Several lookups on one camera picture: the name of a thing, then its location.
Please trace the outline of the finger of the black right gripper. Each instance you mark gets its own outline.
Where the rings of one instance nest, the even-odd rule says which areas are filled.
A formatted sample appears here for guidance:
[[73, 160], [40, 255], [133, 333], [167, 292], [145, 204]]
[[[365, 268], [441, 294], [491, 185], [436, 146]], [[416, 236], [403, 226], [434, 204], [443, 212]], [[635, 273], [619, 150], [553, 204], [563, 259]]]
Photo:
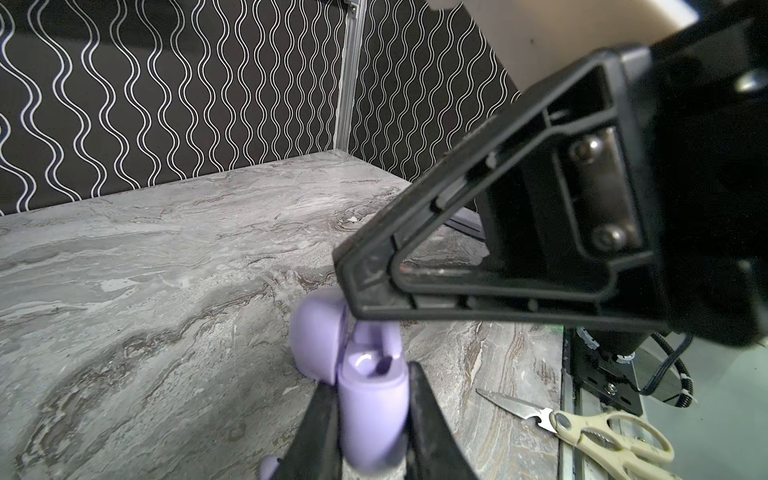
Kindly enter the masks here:
[[663, 329], [651, 67], [597, 50], [467, 135], [334, 250], [355, 316]]

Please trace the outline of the purple earbud charging case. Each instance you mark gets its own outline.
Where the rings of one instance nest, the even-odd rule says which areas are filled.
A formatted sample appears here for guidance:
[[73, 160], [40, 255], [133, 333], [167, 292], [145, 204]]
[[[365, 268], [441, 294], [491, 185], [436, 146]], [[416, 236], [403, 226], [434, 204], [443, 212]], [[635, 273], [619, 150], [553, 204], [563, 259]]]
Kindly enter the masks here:
[[292, 313], [289, 341], [297, 370], [338, 392], [350, 467], [373, 476], [394, 469], [405, 455], [410, 393], [400, 325], [356, 320], [340, 289], [319, 289]]

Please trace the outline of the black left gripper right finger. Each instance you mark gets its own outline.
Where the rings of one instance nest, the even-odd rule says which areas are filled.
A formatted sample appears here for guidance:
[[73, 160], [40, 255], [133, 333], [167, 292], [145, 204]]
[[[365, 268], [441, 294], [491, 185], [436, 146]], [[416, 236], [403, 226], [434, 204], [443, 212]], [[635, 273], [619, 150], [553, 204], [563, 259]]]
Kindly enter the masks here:
[[422, 366], [408, 363], [406, 479], [477, 479], [459, 448]]

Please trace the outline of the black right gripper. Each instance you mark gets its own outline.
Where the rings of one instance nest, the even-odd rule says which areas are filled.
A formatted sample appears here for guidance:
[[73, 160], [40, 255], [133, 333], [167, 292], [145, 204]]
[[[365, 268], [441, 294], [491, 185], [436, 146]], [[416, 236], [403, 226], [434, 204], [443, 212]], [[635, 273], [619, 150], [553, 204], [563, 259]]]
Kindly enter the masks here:
[[630, 333], [731, 347], [767, 334], [767, 5], [734, 1], [623, 55], [643, 128], [632, 179], [657, 224], [660, 310]]

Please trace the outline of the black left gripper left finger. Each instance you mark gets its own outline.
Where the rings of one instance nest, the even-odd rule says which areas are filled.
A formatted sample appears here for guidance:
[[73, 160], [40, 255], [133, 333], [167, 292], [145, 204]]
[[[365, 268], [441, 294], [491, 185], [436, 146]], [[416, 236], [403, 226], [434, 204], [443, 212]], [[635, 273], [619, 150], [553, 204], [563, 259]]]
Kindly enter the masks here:
[[340, 409], [334, 387], [319, 383], [286, 455], [272, 479], [342, 478]]

